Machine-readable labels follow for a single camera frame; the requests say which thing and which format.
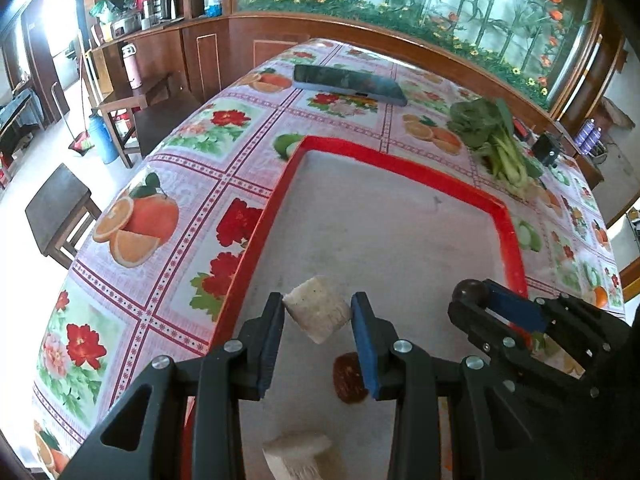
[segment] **glass panel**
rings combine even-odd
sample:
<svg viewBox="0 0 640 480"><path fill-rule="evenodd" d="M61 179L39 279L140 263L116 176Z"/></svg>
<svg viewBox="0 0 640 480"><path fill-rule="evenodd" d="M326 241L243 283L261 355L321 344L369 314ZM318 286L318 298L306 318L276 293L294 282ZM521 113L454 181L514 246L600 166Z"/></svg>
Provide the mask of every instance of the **glass panel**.
<svg viewBox="0 0 640 480"><path fill-rule="evenodd" d="M436 44L548 108L590 0L239 0L241 10L361 20Z"/></svg>

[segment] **checkered tablecloth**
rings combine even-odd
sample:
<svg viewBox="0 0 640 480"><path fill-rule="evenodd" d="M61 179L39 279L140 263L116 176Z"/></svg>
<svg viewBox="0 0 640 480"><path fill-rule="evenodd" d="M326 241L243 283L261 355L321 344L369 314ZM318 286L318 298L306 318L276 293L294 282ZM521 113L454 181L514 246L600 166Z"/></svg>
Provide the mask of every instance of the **checkered tablecloth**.
<svg viewBox="0 0 640 480"><path fill-rule="evenodd" d="M409 104L294 89L292 72L299 63L391 76ZM592 298L597 289L600 299L606 294L604 308L623 316L604 222L574 161L562 157L520 198L496 182L456 136L443 136L450 105L477 97L435 73L348 44L311 40L261 65L194 113L116 197L130 195L136 216L122 226L122 244L149 243L146 260L124 267L116 262L122 255L114 258L122 251L113 238L89 238L55 303L33 385L36 442L49 471L63 467L154 356L186 360L206 353L255 223L290 150L305 134L409 158L497 196L521 234L530 297L566 291ZM425 140L429 130L440 135Z"/></svg>

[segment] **pink thermos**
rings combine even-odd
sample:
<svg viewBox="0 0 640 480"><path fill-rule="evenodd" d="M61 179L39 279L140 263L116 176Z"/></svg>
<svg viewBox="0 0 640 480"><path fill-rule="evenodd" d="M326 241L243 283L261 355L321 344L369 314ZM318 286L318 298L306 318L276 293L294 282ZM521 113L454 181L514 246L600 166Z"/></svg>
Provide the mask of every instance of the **pink thermos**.
<svg viewBox="0 0 640 480"><path fill-rule="evenodd" d="M122 59L124 60L124 68L127 71L131 88L140 88L142 86L142 78L136 61L136 52L136 46L133 44L128 43L122 47Z"/></svg>

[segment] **tablecloth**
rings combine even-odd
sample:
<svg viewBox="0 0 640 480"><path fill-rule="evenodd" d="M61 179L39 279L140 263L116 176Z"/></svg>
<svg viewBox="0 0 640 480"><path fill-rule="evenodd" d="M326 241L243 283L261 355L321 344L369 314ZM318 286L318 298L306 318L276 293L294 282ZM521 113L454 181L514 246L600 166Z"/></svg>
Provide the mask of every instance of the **tablecloth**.
<svg viewBox="0 0 640 480"><path fill-rule="evenodd" d="M409 103L295 89L299 63L391 76ZM450 105L477 97L436 73L311 40L196 111L103 213L55 301L33 385L35 439L48 470L64 467L153 357L206 353L242 252L305 134L405 157L497 196L518 231L531 298L565 291L623 317L604 222L576 163L562 156L524 198L508 193L446 130Z"/></svg>

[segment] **screw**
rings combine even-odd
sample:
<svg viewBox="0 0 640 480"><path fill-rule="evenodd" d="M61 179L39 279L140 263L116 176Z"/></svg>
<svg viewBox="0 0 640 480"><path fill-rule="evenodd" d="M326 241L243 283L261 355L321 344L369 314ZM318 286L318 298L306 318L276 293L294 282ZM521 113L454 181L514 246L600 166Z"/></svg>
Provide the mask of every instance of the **screw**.
<svg viewBox="0 0 640 480"><path fill-rule="evenodd" d="M502 384L504 384L505 388L507 388L511 393L516 391L516 383L513 381L507 379L506 381L502 381Z"/></svg>
<svg viewBox="0 0 640 480"><path fill-rule="evenodd" d="M472 370L479 370L484 366L484 361L477 355L470 355L465 359L466 367Z"/></svg>
<svg viewBox="0 0 640 480"><path fill-rule="evenodd" d="M239 339L230 339L225 343L223 348L225 349L225 352L229 352L230 354L239 352L242 350L242 341Z"/></svg>
<svg viewBox="0 0 640 480"><path fill-rule="evenodd" d="M168 355L157 355L152 359L151 365L156 370L162 370L167 368L170 362L171 358Z"/></svg>
<svg viewBox="0 0 640 480"><path fill-rule="evenodd" d="M398 341L394 343L394 350L401 354L410 352L413 347L414 346L406 339L398 339Z"/></svg>

